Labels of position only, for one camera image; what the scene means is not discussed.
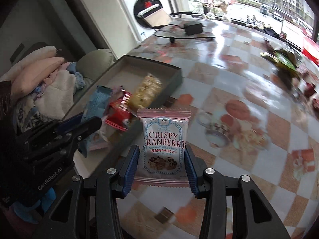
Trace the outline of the blue gloved left hand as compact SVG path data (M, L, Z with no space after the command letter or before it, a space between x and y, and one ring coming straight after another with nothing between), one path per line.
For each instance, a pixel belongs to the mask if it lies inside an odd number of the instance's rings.
M42 216L48 211L55 199L56 193L53 188L50 188L34 205L26 207L21 203L16 202L13 204L13 210L23 221L37 224Z

